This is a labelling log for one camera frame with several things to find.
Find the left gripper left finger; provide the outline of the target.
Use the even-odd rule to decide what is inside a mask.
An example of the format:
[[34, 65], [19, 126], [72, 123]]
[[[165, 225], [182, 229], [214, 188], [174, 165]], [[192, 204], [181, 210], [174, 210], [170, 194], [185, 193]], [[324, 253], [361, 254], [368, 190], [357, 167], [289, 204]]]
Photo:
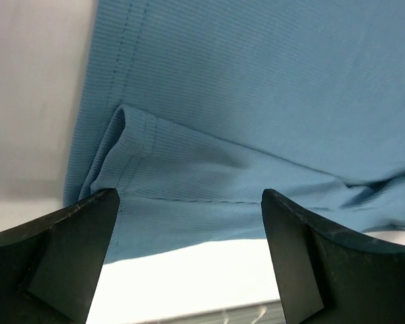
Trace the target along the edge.
[[0, 232], [0, 323], [85, 323], [118, 209], [106, 189]]

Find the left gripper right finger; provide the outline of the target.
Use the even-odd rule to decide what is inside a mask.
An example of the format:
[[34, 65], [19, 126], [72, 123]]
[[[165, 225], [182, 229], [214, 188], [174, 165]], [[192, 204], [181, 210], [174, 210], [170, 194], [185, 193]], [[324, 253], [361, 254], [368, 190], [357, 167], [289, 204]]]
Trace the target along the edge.
[[287, 323], [405, 323], [405, 246], [266, 189], [263, 223]]

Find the light blue tank top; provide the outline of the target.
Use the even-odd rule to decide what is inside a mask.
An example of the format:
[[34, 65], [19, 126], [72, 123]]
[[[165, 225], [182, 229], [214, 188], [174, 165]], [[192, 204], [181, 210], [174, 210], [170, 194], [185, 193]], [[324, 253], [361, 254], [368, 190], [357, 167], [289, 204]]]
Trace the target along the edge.
[[405, 230], [405, 1], [100, 1], [64, 203], [104, 188], [107, 263], [263, 238], [267, 188]]

